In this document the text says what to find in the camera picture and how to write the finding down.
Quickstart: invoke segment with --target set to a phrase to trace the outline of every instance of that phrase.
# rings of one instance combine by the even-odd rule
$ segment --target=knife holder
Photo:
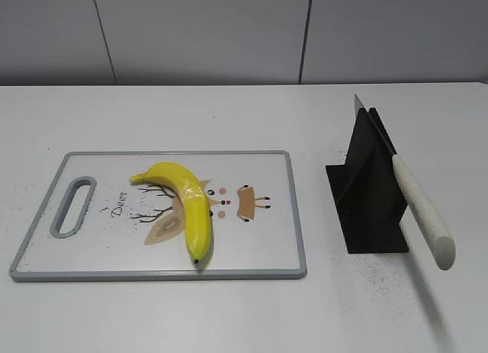
[[[399,226],[406,201],[393,173],[392,149],[376,109],[362,108],[345,164],[326,166],[349,254],[409,251]]]

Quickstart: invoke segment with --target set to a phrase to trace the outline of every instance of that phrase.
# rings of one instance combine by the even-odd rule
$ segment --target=banana tip
[[[130,177],[130,182],[131,183],[142,183],[142,182],[144,182],[145,179],[146,179],[145,174],[137,174],[137,175]]]

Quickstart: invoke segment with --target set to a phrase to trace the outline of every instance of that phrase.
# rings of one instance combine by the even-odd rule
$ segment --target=kitchen knife
[[[354,96],[356,115],[364,105],[358,96]],[[427,245],[430,248],[437,266],[443,271],[447,271],[454,264],[456,257],[456,245],[449,233],[444,221],[435,209],[434,204],[429,199],[427,193],[413,177],[405,162],[397,154],[391,140],[384,129],[375,109],[370,109],[368,115],[372,124],[375,126],[381,139],[384,141],[393,163],[393,173],[400,186],[400,190],[408,203],[413,216],[419,225]]]

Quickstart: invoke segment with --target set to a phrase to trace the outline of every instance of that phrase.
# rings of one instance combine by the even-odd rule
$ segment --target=white table
[[[377,107],[450,226],[450,271],[436,267],[409,211],[411,253],[346,252],[324,166],[344,160],[354,93]],[[486,85],[10,87],[0,88],[0,108],[1,351],[488,350]],[[203,149],[290,152],[304,279],[16,284],[8,276],[66,152]]]

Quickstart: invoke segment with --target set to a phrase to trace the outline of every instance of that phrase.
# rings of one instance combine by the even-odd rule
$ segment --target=white knife handle
[[[437,266],[447,271],[454,264],[456,245],[434,204],[415,180],[405,162],[393,155],[393,172],[398,185],[412,210],[424,239],[434,255]]]

